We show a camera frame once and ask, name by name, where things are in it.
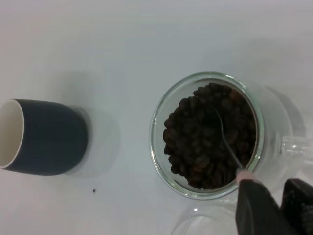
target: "metal spoon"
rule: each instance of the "metal spoon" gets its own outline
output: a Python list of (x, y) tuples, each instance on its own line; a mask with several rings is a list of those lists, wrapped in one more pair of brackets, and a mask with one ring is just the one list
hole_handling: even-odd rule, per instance
[(239, 167), (239, 170), (243, 170), (244, 167), (243, 165), (241, 164), (241, 162), (239, 161), (239, 159), (236, 157), (235, 153), (233, 152), (233, 150), (231, 149), (231, 147), (229, 146), (227, 140), (226, 140), (226, 137), (225, 137), (225, 134), (224, 134), (224, 128), (223, 128), (223, 122), (222, 122), (222, 119), (221, 119), (221, 116), (219, 114), (219, 112), (214, 109), (216, 115), (219, 117), (220, 119), (220, 124), (221, 124), (221, 131), (222, 131), (222, 139), (223, 139), (223, 142), (226, 146), (226, 148), (228, 149), (230, 155), (233, 157), (233, 159), (235, 160), (235, 162), (237, 163), (238, 167)]

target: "white surface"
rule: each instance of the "white surface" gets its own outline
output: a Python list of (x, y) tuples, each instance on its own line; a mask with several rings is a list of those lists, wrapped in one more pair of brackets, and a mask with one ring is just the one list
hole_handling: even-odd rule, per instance
[(193, 204), (157, 176), (148, 128), (161, 96), (199, 71), (312, 94), (310, 0), (1, 0), (0, 101), (80, 106), (91, 148), (72, 172), (0, 171), (5, 235), (169, 234)]

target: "mug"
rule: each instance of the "mug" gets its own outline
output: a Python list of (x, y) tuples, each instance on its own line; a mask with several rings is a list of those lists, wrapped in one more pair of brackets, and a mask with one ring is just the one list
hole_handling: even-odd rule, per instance
[(11, 99), (0, 108), (0, 169), (62, 174), (80, 162), (87, 144), (86, 124), (70, 107)]

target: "coffee bean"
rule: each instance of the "coffee bean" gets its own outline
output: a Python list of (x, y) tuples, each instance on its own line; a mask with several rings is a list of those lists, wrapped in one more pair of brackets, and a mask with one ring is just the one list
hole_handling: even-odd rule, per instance
[(240, 132), (240, 138), (243, 140), (243, 141), (246, 141), (249, 137), (249, 134), (248, 134), (248, 131), (246, 130), (243, 130)]
[(211, 137), (215, 133), (215, 130), (213, 128), (209, 127), (209, 126), (204, 126), (202, 128), (202, 133), (206, 137)]
[(221, 93), (221, 92), (215, 92), (215, 93), (214, 93), (214, 97), (215, 97), (216, 99), (220, 99), (220, 98), (222, 97), (222, 93)]
[(198, 89), (194, 91), (194, 95), (196, 96), (204, 95), (204, 87), (198, 87)]
[(251, 119), (251, 120), (249, 121), (249, 126), (250, 126), (250, 129), (251, 129), (252, 132), (255, 132), (255, 131), (256, 131), (254, 119)]
[(204, 116), (205, 116), (204, 110), (200, 109), (197, 111), (197, 119), (199, 121), (202, 121), (204, 119)]
[(178, 165), (179, 163), (181, 163), (181, 158), (179, 156), (175, 156), (175, 155), (171, 155), (168, 158), (168, 161), (172, 164), (172, 165)]
[(222, 90), (222, 86), (220, 84), (213, 83), (213, 82), (209, 83), (209, 87), (212, 91), (221, 91)]
[(226, 111), (231, 111), (233, 108), (233, 104), (230, 101), (230, 99), (225, 98), (221, 100), (221, 106), (226, 110)]
[(252, 110), (247, 102), (244, 102), (241, 106), (242, 112), (248, 117), (253, 117)]
[(196, 181), (188, 181), (188, 184), (194, 188), (201, 188), (199, 182), (196, 182)]
[(225, 151), (220, 150), (220, 149), (216, 149), (216, 150), (213, 152), (213, 155), (215, 156), (216, 159), (219, 159), (220, 161), (225, 160), (226, 157), (227, 157)]
[(195, 96), (191, 97), (191, 99), (190, 99), (190, 108), (191, 108), (192, 111), (194, 111), (196, 109), (197, 104), (198, 104), (198, 98), (195, 97)]
[(214, 189), (215, 187), (212, 185), (212, 181), (207, 179), (203, 182), (203, 189)]
[(206, 175), (209, 176), (209, 175), (213, 174), (214, 169), (215, 169), (215, 163), (211, 162), (210, 165), (208, 166), (208, 168), (206, 169), (206, 172), (205, 172)]
[(234, 118), (234, 123), (239, 129), (242, 129), (247, 125), (247, 119), (243, 116), (236, 116)]
[(230, 183), (236, 178), (235, 174), (232, 171), (227, 173), (226, 182)]
[(243, 154), (240, 158), (240, 161), (243, 164), (243, 166), (246, 167), (246, 165), (248, 165), (250, 161), (250, 157), (247, 154)]
[(197, 146), (194, 148), (195, 154), (199, 155), (202, 152), (202, 147), (201, 146)]
[(210, 158), (202, 154), (195, 159), (195, 164), (198, 168), (206, 168), (210, 163)]
[(222, 85), (222, 90), (224, 92), (227, 92), (227, 93), (230, 93), (231, 92), (231, 88), (229, 86), (226, 86), (226, 85)]
[(216, 170), (213, 174), (212, 184), (215, 185), (216, 187), (220, 187), (222, 183), (223, 183), (222, 175), (218, 170)]
[(202, 144), (207, 147), (207, 148), (212, 148), (213, 147), (213, 143), (207, 139), (202, 139)]
[(181, 163), (179, 165), (179, 175), (185, 176), (186, 175), (186, 171), (187, 171), (186, 165), (184, 163)]
[(197, 129), (197, 130), (195, 130), (195, 131), (192, 132), (191, 138), (192, 138), (192, 139), (195, 139), (195, 138), (197, 138), (200, 134), (201, 134), (201, 130), (200, 130), (200, 129)]
[(184, 98), (179, 102), (178, 107), (185, 110), (186, 108), (188, 108), (188, 104), (189, 104), (188, 99)]
[(191, 181), (201, 181), (203, 180), (203, 175), (202, 174), (194, 174), (191, 176)]
[(238, 151), (242, 153), (246, 153), (249, 150), (249, 143), (246, 141), (241, 141), (238, 143)]
[(164, 148), (164, 154), (171, 154), (173, 151), (170, 149), (170, 147), (169, 146), (165, 146), (165, 148)]
[(202, 174), (202, 173), (204, 173), (204, 171), (205, 171), (205, 168), (199, 168), (199, 167), (196, 167), (196, 166), (194, 166), (193, 168), (191, 168), (191, 170), (190, 170), (190, 173), (191, 174)]
[(228, 142), (228, 144), (233, 144), (234, 142), (236, 142), (238, 137), (238, 130), (237, 129), (233, 129), (230, 132), (225, 134), (225, 138)]
[(225, 164), (223, 164), (220, 161), (217, 162), (216, 169), (219, 170), (223, 175), (225, 175), (227, 173), (227, 168), (226, 168)]
[(199, 139), (195, 139), (194, 141), (191, 142), (191, 146), (193, 146), (194, 148), (198, 147), (199, 145), (200, 145)]
[(171, 172), (175, 175), (177, 175), (179, 173), (179, 169), (176, 166), (172, 166), (171, 167)]
[(242, 102), (242, 96), (241, 94), (236, 91), (236, 90), (232, 90), (230, 93), (229, 93), (229, 98), (234, 102), (234, 103), (241, 103)]
[(203, 97), (199, 97), (198, 102), (199, 102), (199, 104), (204, 105), (206, 103), (206, 100)]
[(203, 93), (204, 93), (204, 95), (210, 95), (210, 94), (212, 93), (212, 92), (211, 92), (210, 85), (206, 85), (206, 86), (204, 87)]
[(164, 140), (164, 142), (167, 142), (169, 140), (168, 129), (165, 129), (163, 131), (163, 140)]

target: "glass jar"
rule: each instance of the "glass jar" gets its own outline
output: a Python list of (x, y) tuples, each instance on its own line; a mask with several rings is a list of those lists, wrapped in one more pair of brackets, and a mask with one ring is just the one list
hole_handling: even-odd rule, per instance
[[(162, 134), (165, 129), (164, 122), (169, 114), (178, 107), (181, 99), (193, 96), (193, 91), (210, 82), (230, 86), (246, 98), (256, 122), (256, 144), (246, 169), (254, 172), (270, 190), (282, 186), (288, 177), (294, 175), (298, 167), (298, 157), (303, 155), (301, 149), (304, 140), (293, 135), (289, 114), (271, 89), (249, 79), (239, 81), (218, 72), (201, 72), (184, 78), (172, 86), (159, 102), (149, 133), (151, 158), (158, 174), (177, 193), (198, 200), (219, 198), (238, 188), (235, 181), (215, 190), (193, 188), (184, 177), (171, 172), (168, 156), (163, 152), (165, 143)], [(292, 149), (298, 148), (293, 156), (289, 154)]]

